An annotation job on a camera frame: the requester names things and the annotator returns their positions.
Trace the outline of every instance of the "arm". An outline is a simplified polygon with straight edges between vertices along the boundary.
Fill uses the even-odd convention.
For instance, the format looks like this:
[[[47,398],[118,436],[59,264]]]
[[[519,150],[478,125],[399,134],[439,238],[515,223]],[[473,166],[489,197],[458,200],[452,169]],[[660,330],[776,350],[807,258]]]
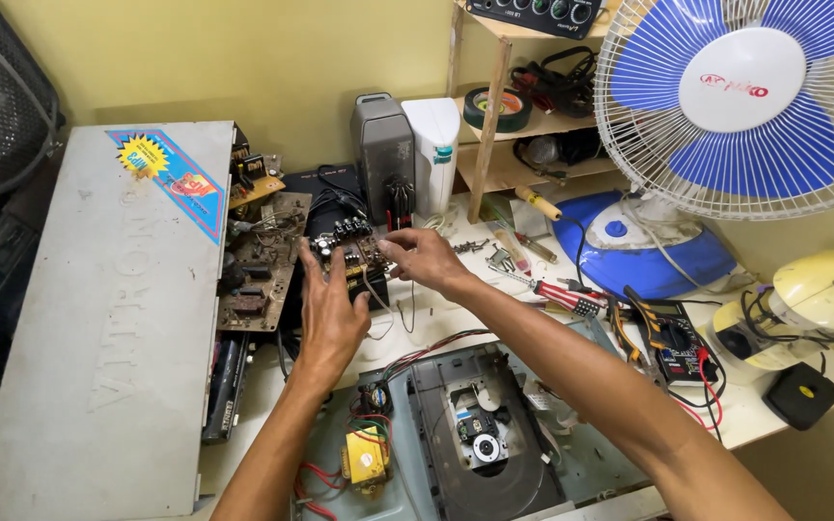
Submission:
[[[343,276],[325,282],[307,243],[298,244],[306,278],[302,295],[301,354],[282,395],[218,501],[211,521],[282,521],[307,433],[369,331],[369,294],[349,303]],[[337,248],[331,266],[346,272]]]
[[[485,323],[654,481],[676,519],[790,519],[732,453],[648,378],[485,284],[435,231],[389,233],[379,247],[398,265],[392,276],[439,291]]]

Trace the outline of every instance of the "metal cover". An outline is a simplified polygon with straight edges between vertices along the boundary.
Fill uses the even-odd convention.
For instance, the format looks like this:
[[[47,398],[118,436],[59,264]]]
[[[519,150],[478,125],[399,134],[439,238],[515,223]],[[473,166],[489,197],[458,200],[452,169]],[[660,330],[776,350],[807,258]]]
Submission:
[[[192,513],[233,128],[72,131],[0,391],[0,521]]]

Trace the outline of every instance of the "blue fan blade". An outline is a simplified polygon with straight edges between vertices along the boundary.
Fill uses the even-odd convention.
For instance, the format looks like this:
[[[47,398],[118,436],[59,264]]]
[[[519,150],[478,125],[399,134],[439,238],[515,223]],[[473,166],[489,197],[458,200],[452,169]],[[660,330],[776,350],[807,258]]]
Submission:
[[[610,77],[613,99],[630,109],[678,106],[690,59],[726,34],[721,0],[659,0],[626,43]]]
[[[771,0],[762,25],[796,38],[807,61],[834,55],[834,0]]]
[[[834,182],[834,125],[800,93],[770,122],[734,134],[707,133],[678,149],[671,170],[727,194],[788,197]]]

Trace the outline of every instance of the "multimeter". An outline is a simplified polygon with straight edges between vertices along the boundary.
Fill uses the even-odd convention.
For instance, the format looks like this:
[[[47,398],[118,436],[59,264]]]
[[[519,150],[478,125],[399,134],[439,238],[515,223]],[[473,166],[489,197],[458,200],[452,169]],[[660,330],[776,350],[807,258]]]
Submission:
[[[690,318],[684,309],[684,304],[678,301],[653,300],[645,301],[655,312],[655,320],[661,330],[664,349],[653,349],[655,360],[665,377],[668,385],[703,385],[698,351],[710,347],[694,329]],[[633,314],[633,319],[639,325],[642,338],[648,337],[648,329],[639,314]],[[703,364],[703,374],[707,382],[719,381],[716,369],[709,359]]]

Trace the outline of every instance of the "yellow transformer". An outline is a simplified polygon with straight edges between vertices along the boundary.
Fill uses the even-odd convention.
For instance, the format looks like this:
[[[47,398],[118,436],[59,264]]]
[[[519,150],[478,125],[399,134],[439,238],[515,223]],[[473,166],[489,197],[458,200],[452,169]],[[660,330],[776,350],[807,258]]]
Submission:
[[[347,444],[340,449],[343,477],[356,491],[376,499],[391,479],[390,458],[384,445],[386,440],[373,426],[359,431],[359,434],[362,438],[355,433],[347,434]]]

